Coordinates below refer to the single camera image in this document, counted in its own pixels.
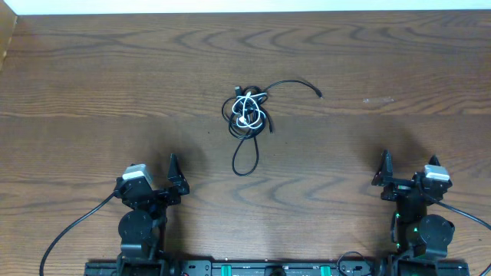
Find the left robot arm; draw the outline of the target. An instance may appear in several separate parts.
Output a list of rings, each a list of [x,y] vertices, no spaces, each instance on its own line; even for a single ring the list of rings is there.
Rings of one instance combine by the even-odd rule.
[[[167,179],[171,185],[153,189],[153,178],[145,164],[128,166],[116,180],[114,195],[131,211],[118,225],[121,253],[117,258],[117,275],[181,275],[182,265],[163,250],[167,208],[181,203],[189,194],[189,183],[178,158],[170,155]]]

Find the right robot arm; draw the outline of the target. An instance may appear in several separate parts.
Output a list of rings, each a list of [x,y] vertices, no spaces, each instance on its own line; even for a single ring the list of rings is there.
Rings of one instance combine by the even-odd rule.
[[[438,262],[448,254],[455,226],[427,207],[440,203],[453,184],[447,169],[432,156],[421,172],[411,179],[394,177],[392,155],[381,154],[381,163],[372,179],[380,186],[381,199],[396,203],[390,238],[397,251],[376,262],[374,275],[437,275]]]

